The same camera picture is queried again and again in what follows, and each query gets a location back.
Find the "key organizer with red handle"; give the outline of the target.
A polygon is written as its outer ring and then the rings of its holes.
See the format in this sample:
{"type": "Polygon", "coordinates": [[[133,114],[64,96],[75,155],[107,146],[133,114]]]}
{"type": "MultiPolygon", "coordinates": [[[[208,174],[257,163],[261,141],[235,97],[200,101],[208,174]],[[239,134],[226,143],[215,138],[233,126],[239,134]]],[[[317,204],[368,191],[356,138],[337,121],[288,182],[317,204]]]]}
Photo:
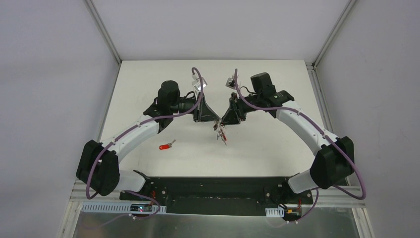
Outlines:
{"type": "Polygon", "coordinates": [[[220,120],[216,120],[213,125],[213,130],[216,132],[216,139],[221,140],[225,145],[227,145],[227,137],[224,130],[224,125],[220,120]]]}

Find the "key with red tag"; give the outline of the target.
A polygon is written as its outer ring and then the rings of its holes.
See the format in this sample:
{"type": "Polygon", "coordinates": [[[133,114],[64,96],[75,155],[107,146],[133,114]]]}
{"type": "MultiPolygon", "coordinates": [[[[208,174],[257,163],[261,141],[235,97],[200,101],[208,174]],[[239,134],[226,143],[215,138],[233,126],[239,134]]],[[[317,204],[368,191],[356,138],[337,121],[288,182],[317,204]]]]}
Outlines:
{"type": "Polygon", "coordinates": [[[173,145],[173,143],[174,143],[175,141],[176,141],[176,140],[173,140],[173,141],[171,141],[171,142],[169,142],[169,143],[167,143],[167,144],[160,145],[160,146],[159,146],[159,150],[166,150],[166,149],[170,149],[170,148],[172,147],[172,145],[173,145]]]}

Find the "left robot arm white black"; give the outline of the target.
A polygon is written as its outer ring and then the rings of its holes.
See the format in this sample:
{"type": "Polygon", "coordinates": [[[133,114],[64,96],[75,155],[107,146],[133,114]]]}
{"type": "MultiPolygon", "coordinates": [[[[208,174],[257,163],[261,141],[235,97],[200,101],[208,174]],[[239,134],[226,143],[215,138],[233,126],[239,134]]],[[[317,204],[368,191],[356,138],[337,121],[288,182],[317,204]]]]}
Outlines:
{"type": "Polygon", "coordinates": [[[195,79],[192,85],[194,90],[181,96],[177,82],[164,81],[157,97],[134,123],[101,142],[88,141],[76,177],[86,184],[87,189],[93,189],[101,196],[129,190],[138,200],[148,199],[151,187],[146,184],[147,177],[141,172],[121,170],[119,164],[141,143],[166,129],[175,116],[191,114],[194,122],[219,120],[205,101],[203,88],[207,82],[195,79]]]}

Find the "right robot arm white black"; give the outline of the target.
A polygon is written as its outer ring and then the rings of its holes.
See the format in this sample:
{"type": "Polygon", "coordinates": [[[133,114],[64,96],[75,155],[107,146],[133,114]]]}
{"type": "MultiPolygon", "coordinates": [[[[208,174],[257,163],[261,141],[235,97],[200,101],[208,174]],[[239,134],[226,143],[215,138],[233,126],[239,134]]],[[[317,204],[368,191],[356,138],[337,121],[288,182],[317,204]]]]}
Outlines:
{"type": "Polygon", "coordinates": [[[330,188],[354,173],[354,144],[349,137],[340,138],[321,128],[303,112],[290,93],[276,90],[268,73],[253,75],[251,83],[254,90],[245,97],[239,94],[235,75],[227,80],[226,86],[234,91],[222,124],[237,125],[246,120],[248,113],[265,111],[288,126],[315,157],[308,170],[282,184],[281,197],[285,202],[294,203],[302,192],[312,188],[330,188]]]}

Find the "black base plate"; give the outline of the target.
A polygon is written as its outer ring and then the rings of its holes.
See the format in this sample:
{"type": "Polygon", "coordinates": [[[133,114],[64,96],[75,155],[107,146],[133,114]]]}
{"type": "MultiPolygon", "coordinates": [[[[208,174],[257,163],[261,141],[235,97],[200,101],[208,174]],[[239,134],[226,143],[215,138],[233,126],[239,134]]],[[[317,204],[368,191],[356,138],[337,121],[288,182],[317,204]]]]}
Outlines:
{"type": "Polygon", "coordinates": [[[293,194],[285,184],[285,177],[151,177],[139,194],[172,214],[264,216],[278,205],[313,204],[309,190],[293,194]]]}

